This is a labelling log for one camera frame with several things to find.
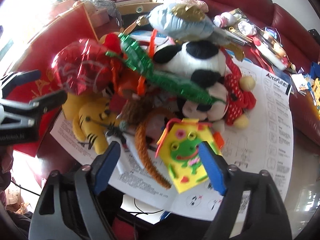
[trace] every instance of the robotic claw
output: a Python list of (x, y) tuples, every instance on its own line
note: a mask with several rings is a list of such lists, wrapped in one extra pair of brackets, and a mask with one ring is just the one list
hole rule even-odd
[[(247, 217), (242, 233), (231, 239), (292, 239), (287, 212), (267, 171), (255, 174), (228, 166), (206, 142), (199, 145), (199, 154), (213, 188), (224, 196), (203, 240), (229, 239), (245, 190), (251, 190)], [(120, 145), (113, 142), (92, 165), (84, 165), (74, 174), (52, 171), (33, 215), (29, 239), (116, 239), (97, 196), (106, 189), (119, 157)]]
[[(10, 73), (1, 79), (0, 145), (37, 140), (42, 114), (60, 106), (67, 99), (64, 91), (36, 98), (29, 104), (5, 99), (16, 86), (36, 80), (39, 76), (38, 71), (32, 71)], [(64, 175), (52, 171), (31, 220), (29, 239), (115, 240), (97, 197), (107, 188), (120, 151), (120, 145), (113, 142), (103, 155), (97, 156), (92, 165), (84, 165), (75, 173)], [(244, 226), (242, 232), (231, 239), (292, 239), (287, 212), (268, 171), (255, 174), (228, 165), (206, 142), (199, 145), (199, 155), (213, 188), (224, 196), (203, 240), (229, 239), (246, 190), (250, 190), (251, 195)], [(7, 223), (7, 228), (16, 230), (10, 228), (10, 223)], [(305, 228), (296, 239), (313, 239), (304, 232), (308, 229)]]

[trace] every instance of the red leather sofa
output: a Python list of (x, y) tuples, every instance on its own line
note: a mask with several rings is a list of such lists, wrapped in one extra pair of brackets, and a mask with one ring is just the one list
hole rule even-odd
[[(209, 17), (240, 8), (260, 28), (265, 26), (277, 28), (284, 49), (297, 69), (303, 67), (306, 72), (309, 72), (311, 62), (320, 60), (320, 46), (308, 31), (286, 10), (273, 3), (272, 0), (203, 1), (209, 6)], [(255, 64), (260, 65), (250, 52), (246, 52), (246, 56)], [(290, 108), (294, 127), (320, 145), (320, 119), (316, 108), (313, 106), (311, 96), (307, 94), (304, 97), (299, 93), (291, 95)]]

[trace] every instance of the foam frog craft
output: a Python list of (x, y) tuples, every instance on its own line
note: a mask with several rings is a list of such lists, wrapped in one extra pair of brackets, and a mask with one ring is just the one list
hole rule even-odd
[(207, 141), (216, 154), (224, 141), (220, 133), (212, 135), (211, 123), (196, 119), (171, 119), (158, 141), (156, 156), (160, 156), (168, 168), (177, 191), (182, 193), (208, 179), (197, 146)]

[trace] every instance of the blue gripper pad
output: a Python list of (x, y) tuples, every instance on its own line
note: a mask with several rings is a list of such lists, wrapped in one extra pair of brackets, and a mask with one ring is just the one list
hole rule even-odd
[(207, 142), (198, 146), (199, 157), (208, 174), (214, 190), (224, 196), (227, 191), (226, 179), (228, 178), (228, 164), (220, 155), (216, 155)]
[(107, 188), (111, 174), (120, 158), (120, 153), (120, 144), (112, 142), (105, 153), (97, 156), (93, 161), (91, 180), (93, 184), (93, 193), (96, 196)]

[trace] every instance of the black cable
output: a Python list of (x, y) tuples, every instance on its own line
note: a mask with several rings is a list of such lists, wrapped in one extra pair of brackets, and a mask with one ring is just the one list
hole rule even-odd
[(12, 182), (14, 185), (16, 185), (17, 187), (19, 187), (19, 188), (21, 188), (21, 189), (23, 189), (23, 190), (26, 190), (26, 191), (28, 191), (28, 192), (30, 192), (30, 193), (32, 193), (32, 194), (35, 194), (35, 195), (37, 195), (37, 196), (40, 196), (38, 193), (35, 193), (35, 192), (31, 191), (31, 190), (28, 190), (28, 189), (26, 189), (26, 188), (24, 188), (24, 187), (21, 187), (21, 185), (18, 185), (17, 183), (13, 182), (12, 180), (11, 180), (11, 182)]
[(128, 212), (128, 213), (130, 213), (130, 214), (135, 214), (135, 215), (134, 215), (135, 217), (138, 216), (138, 215), (141, 215), (141, 214), (149, 215), (149, 214), (156, 214), (156, 213), (159, 213), (159, 212), (163, 211), (163, 209), (162, 209), (162, 210), (158, 210), (158, 211), (155, 211), (155, 212), (143, 212), (140, 208), (138, 208), (138, 206), (137, 206), (137, 204), (136, 204), (136, 199), (135, 199), (135, 198), (134, 198), (133, 202), (134, 202), (134, 206), (135, 206), (140, 212)]
[(133, 202), (134, 202), (134, 206), (135, 206), (140, 212), (143, 212), (140, 208), (137, 207), (136, 198), (134, 198)]

